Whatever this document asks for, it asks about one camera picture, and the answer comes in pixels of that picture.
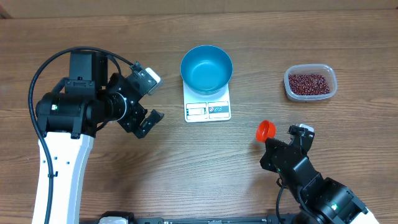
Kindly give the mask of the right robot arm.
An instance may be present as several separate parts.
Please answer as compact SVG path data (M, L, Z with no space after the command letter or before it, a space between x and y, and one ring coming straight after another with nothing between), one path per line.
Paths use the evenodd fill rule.
M299 204L294 223L377 223L374 214L347 186L315 170L308 157L312 140L293 137L290 143L277 139L265 141L261 167L279 175L280 190L276 202L279 213L282 193L289 190Z

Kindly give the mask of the red measuring scoop blue handle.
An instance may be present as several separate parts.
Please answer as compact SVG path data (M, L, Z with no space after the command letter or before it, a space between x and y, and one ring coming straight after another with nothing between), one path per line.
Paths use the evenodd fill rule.
M256 130L256 141L266 142L269 138L274 138L276 133L276 127L274 123L268 120L262 121Z

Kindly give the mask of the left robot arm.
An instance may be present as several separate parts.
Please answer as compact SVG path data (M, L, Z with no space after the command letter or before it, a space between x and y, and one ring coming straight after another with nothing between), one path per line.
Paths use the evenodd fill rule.
M95 47L72 47L69 75L41 100L29 100L29 114L38 135L40 167L34 223L78 223L86 164L96 133L110 122L144 138L163 118L140 104L162 79L140 63L131 74L109 74L108 65L123 58Z

